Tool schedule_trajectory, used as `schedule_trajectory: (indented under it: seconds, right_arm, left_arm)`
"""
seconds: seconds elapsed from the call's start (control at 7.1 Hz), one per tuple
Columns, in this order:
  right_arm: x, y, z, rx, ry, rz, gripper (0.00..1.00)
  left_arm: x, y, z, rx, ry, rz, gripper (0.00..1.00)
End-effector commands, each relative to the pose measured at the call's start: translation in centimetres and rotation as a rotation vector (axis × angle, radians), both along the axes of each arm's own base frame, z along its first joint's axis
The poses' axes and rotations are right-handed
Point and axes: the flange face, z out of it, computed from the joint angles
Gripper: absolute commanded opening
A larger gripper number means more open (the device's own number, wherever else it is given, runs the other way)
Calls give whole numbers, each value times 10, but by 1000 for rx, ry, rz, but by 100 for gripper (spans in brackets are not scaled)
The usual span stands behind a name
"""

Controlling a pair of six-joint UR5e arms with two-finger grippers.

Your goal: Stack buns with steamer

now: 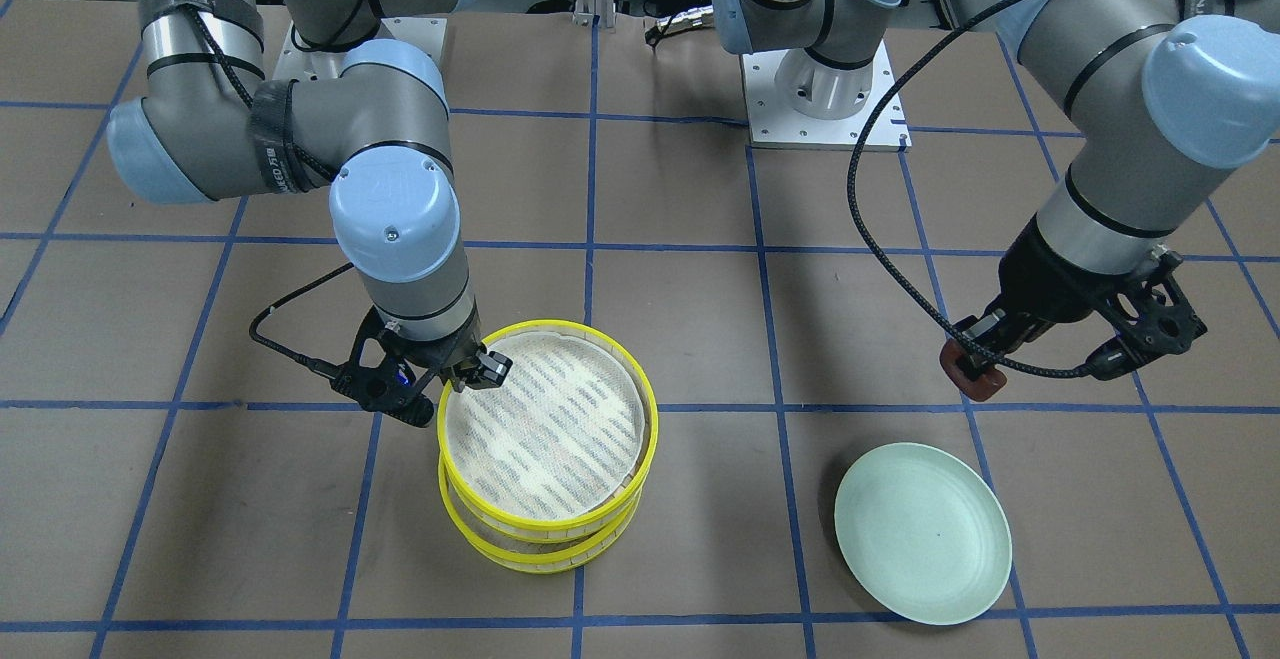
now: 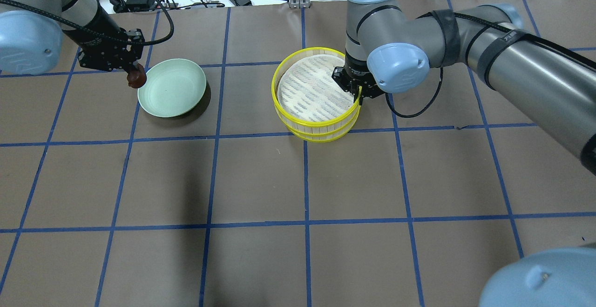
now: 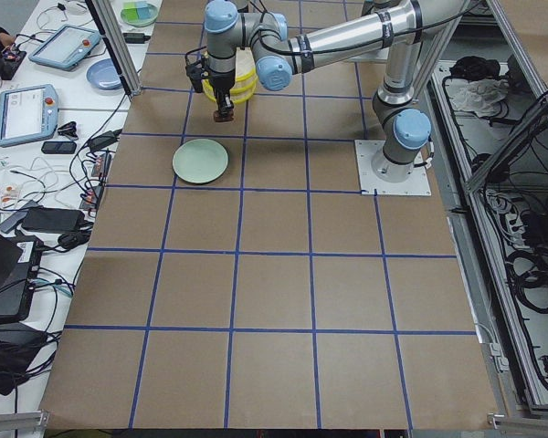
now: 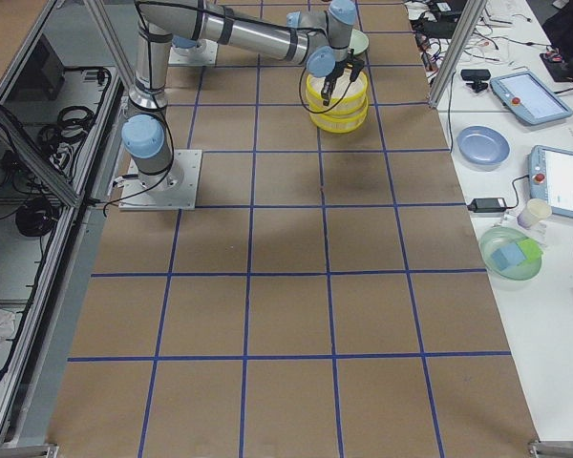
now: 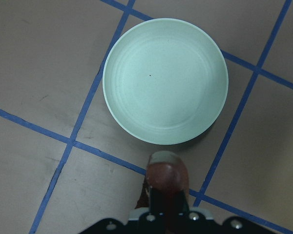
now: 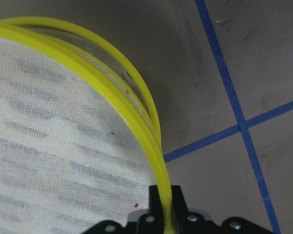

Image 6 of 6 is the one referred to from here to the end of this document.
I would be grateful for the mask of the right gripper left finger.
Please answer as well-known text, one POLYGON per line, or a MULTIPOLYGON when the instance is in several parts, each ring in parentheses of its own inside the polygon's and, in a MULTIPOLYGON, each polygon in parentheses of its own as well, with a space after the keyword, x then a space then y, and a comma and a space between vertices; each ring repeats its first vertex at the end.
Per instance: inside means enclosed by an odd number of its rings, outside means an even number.
POLYGON ((148 210, 156 219, 164 219, 163 206, 159 196, 157 185, 151 185, 148 188, 149 202, 148 210))

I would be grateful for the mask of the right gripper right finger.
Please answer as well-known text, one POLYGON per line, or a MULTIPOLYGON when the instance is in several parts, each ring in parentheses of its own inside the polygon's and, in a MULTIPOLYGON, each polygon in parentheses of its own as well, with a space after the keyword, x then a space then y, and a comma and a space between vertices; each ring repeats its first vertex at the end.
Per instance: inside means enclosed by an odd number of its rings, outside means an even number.
POLYGON ((188 214, 186 201, 179 185, 172 185, 172 206, 176 219, 185 219, 188 214))

